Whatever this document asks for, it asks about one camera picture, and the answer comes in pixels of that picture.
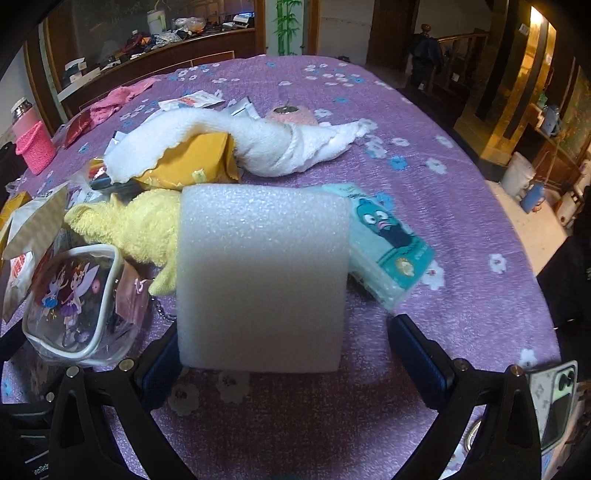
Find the cartoon bird print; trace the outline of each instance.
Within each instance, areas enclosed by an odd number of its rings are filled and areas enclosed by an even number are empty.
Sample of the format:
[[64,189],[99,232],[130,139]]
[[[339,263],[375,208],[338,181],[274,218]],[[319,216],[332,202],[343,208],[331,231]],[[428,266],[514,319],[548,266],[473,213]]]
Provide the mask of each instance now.
[[72,281],[70,288],[72,292],[68,298],[62,303],[60,313],[64,316],[65,325],[74,325],[78,315],[82,312],[82,303],[80,297],[84,295],[95,279],[99,266],[95,266],[88,270],[90,264],[86,264],[84,269],[78,265],[72,274]]
[[49,311],[57,306],[57,295],[59,294],[60,290],[67,285],[67,281],[64,281],[64,277],[66,276],[66,266],[62,266],[60,272],[56,275],[53,275],[53,278],[49,282],[48,289],[49,291],[45,294],[45,296],[41,299],[41,304],[43,305],[43,313],[44,317],[47,316]]
[[362,224],[387,240],[394,248],[407,247],[413,241],[413,236],[406,233],[399,222],[368,199],[359,201],[357,216]]

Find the white towel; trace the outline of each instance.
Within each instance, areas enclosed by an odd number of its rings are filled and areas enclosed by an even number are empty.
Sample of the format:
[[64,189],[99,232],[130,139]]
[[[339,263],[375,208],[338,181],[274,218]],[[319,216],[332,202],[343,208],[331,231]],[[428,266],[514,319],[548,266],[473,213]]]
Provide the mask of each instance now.
[[261,177],[279,177],[338,157],[368,129],[361,122],[311,127],[182,108],[164,112],[133,130],[105,155],[105,165],[113,182],[124,183],[154,168],[166,149],[195,135],[215,132],[231,134],[234,155],[242,167]]

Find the teal package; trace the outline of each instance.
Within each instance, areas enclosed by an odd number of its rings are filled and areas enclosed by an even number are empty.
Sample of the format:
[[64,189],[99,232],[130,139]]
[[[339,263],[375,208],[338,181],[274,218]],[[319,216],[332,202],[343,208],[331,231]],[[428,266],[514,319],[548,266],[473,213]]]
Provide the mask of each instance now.
[[356,185],[313,188],[350,199],[349,273],[393,310],[425,273],[433,249]]

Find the light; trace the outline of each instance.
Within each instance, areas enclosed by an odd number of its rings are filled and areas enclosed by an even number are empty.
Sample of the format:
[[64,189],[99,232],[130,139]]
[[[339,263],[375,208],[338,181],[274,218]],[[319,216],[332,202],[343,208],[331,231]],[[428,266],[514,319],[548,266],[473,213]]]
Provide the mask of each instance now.
[[541,25],[544,21],[544,16],[538,12],[534,7],[531,7],[530,24]]

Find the blue bottle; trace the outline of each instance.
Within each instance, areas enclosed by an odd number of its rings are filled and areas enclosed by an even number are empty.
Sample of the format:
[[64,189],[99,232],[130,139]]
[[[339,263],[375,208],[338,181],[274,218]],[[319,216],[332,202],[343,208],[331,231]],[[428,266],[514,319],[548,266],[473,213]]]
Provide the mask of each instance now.
[[544,196],[544,185],[540,182],[534,183],[534,186],[530,188],[523,200],[521,200],[521,208],[525,213],[530,213],[532,208],[540,201]]

